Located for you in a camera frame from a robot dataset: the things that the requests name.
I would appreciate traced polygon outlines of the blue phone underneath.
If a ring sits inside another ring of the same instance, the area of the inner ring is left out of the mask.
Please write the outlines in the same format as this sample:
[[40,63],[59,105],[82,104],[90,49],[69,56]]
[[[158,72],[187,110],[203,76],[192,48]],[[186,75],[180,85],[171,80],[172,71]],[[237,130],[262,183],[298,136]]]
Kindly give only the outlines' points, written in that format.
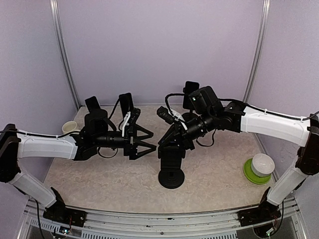
[[184,149],[164,149],[159,152],[160,169],[164,171],[176,171],[181,169],[182,159],[185,158]]

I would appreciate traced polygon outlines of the black pole stand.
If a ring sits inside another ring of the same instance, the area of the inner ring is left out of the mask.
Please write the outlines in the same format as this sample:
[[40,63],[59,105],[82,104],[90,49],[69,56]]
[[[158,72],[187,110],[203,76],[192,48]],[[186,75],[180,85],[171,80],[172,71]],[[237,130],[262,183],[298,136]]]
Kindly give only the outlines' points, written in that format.
[[183,103],[182,103],[183,109],[187,110],[187,112],[182,114],[182,117],[184,118],[185,121],[190,121],[192,119],[195,119],[197,115],[193,113],[194,107],[187,96],[187,94],[184,93],[183,97]]
[[180,170],[164,171],[160,170],[158,174],[159,183],[167,189],[176,189],[184,183],[185,174]]

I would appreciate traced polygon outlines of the clear phone case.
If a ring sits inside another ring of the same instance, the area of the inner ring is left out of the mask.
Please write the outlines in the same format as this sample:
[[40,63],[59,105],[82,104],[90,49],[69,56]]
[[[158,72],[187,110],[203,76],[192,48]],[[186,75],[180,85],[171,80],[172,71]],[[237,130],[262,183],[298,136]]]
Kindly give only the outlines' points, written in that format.
[[132,94],[131,93],[120,94],[119,100],[120,100],[122,115],[123,115],[123,118],[125,118],[127,113],[131,112],[132,108],[134,107]]

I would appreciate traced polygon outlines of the black phone silver case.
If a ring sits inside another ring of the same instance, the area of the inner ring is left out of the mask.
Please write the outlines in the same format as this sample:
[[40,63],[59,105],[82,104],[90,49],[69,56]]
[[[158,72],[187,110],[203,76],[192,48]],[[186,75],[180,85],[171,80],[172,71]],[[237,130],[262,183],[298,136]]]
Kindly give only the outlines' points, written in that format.
[[91,112],[93,110],[99,110],[101,108],[96,96],[92,96],[90,98],[87,98],[85,100],[85,105],[86,105],[89,112]]

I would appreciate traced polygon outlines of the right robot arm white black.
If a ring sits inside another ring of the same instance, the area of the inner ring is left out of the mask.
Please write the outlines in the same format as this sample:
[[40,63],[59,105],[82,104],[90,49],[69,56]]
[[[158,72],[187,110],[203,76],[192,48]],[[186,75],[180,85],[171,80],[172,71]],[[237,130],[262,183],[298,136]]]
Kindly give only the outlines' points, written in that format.
[[307,177],[318,173],[319,119],[316,114],[309,117],[282,115],[232,99],[224,106],[210,86],[183,95],[189,100],[190,113],[181,115],[169,106],[157,110],[157,115],[170,125],[158,148],[158,179],[163,187],[175,189],[182,185],[181,161],[186,151],[194,149],[194,140],[217,130],[263,134],[299,146],[295,164],[265,191],[256,208],[255,217],[260,221],[267,220]]

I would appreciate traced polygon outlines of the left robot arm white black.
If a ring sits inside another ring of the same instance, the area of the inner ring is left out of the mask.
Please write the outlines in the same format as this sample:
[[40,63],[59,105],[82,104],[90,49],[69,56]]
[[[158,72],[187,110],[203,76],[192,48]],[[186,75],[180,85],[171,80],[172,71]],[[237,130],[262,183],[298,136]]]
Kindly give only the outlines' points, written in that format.
[[121,148],[125,156],[136,160],[156,150],[155,145],[145,142],[154,134],[136,124],[139,115],[137,108],[128,112],[123,129],[119,131],[108,118],[106,110],[90,110],[84,117],[84,127],[80,132],[64,135],[18,131],[14,124],[8,124],[0,132],[0,181],[10,183],[34,198],[57,220],[66,221],[70,211],[57,190],[47,188],[27,173],[18,165],[18,160],[53,157],[85,161],[98,154],[100,148]]

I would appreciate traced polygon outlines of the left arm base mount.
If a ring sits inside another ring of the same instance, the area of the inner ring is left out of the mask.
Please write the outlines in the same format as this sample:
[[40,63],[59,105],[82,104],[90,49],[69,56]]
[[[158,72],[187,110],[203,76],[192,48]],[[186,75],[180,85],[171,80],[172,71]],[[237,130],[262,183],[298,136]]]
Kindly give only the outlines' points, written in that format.
[[46,209],[43,217],[69,226],[84,227],[87,213],[72,208]]

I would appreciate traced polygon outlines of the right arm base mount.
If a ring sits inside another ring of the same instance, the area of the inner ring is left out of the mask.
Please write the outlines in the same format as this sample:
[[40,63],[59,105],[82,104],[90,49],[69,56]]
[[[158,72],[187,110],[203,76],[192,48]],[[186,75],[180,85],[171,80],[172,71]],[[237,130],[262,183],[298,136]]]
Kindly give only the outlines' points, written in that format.
[[274,211],[261,208],[252,208],[246,210],[240,210],[238,213],[240,225],[242,227],[259,224],[267,221],[274,220],[281,217],[279,209]]

